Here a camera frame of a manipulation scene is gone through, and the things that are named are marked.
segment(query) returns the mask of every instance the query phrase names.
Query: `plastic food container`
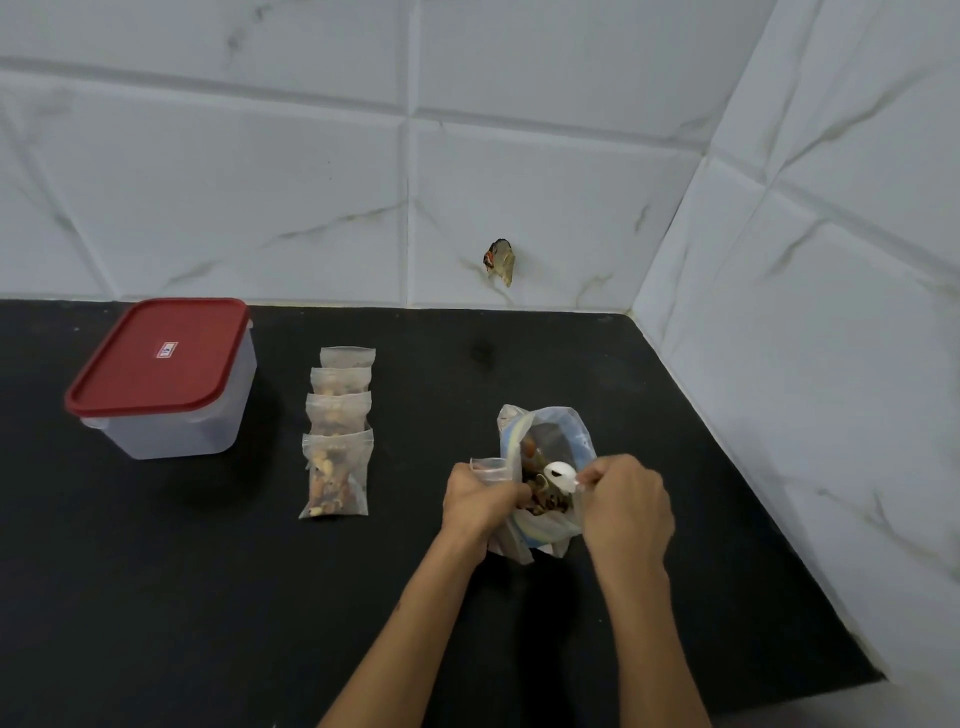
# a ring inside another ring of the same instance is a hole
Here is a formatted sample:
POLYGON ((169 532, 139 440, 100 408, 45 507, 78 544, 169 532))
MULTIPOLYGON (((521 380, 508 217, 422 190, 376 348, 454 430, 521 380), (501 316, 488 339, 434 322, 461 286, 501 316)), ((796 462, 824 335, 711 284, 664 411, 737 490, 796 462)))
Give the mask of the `plastic food container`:
POLYGON ((66 409, 137 460, 222 452, 256 372, 250 327, 236 299, 137 303, 77 376, 66 409))

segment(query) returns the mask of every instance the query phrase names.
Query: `forearm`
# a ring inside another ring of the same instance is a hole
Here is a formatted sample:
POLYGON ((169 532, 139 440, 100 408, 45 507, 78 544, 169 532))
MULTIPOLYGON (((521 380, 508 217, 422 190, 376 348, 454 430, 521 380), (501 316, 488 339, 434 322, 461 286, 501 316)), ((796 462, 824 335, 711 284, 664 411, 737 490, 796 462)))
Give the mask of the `forearm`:
POLYGON ((619 663, 623 728, 709 728, 670 606, 666 572, 598 567, 619 663))
POLYGON ((434 540, 394 612, 319 728, 419 726, 474 561, 457 535, 434 540))

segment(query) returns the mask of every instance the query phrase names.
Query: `ziplock bag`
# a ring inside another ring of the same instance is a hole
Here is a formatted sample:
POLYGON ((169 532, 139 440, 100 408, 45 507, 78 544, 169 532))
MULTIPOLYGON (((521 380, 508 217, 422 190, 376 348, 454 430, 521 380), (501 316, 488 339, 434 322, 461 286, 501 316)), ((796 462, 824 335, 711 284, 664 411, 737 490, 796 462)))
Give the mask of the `ziplock bag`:
MULTIPOLYGON (((514 482, 523 482, 523 473, 539 473, 547 463, 561 461, 577 471, 596 458, 590 434, 580 415, 569 407, 544 407, 528 412, 505 404, 497 416, 500 429, 500 455, 503 470, 514 482)), ((562 558, 570 539, 583 532, 580 493, 574 493, 571 506, 542 515, 517 508, 488 544, 504 556, 529 564, 531 548, 562 558)))
POLYGON ((349 435, 367 429, 367 413, 372 399, 370 392, 358 395, 326 397, 306 396, 306 416, 310 418, 311 435, 349 435))
POLYGON ((302 446, 310 461, 310 495, 300 517, 366 516, 373 430, 351 435, 303 435, 302 446))
POLYGON ((323 347, 320 349, 320 366, 330 369, 357 369, 373 366, 376 349, 361 347, 323 347))
POLYGON ((358 395, 370 387, 372 369, 327 369, 315 367, 310 370, 310 386, 314 394, 339 397, 358 395))
MULTIPOLYGON (((481 483, 493 485, 504 480, 513 480, 507 461, 502 457, 470 458, 470 469, 481 483)), ((510 519, 501 523, 491 534, 487 541, 487 550, 520 564, 529 564, 534 560, 530 548, 523 543, 523 534, 510 519)))

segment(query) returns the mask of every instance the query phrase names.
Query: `right hand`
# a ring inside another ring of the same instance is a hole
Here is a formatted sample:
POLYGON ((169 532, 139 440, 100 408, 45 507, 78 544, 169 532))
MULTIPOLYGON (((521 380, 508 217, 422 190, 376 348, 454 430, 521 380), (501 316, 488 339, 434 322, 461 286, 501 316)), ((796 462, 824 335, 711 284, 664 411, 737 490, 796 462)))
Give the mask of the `right hand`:
POLYGON ((601 571, 666 575, 663 554, 674 532, 670 496, 659 473, 632 455, 594 460, 577 481, 583 495, 584 540, 601 571))

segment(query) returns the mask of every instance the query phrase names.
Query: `left hand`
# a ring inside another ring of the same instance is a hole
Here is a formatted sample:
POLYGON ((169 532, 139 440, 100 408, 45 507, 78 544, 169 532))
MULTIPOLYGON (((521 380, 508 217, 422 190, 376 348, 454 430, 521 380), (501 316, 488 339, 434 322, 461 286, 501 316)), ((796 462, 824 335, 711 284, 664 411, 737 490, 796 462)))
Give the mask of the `left hand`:
POLYGON ((453 540, 466 540, 477 564, 487 553, 487 539, 517 508, 530 502, 530 486, 504 482, 484 485, 467 463, 453 466, 444 495, 444 533, 453 540))

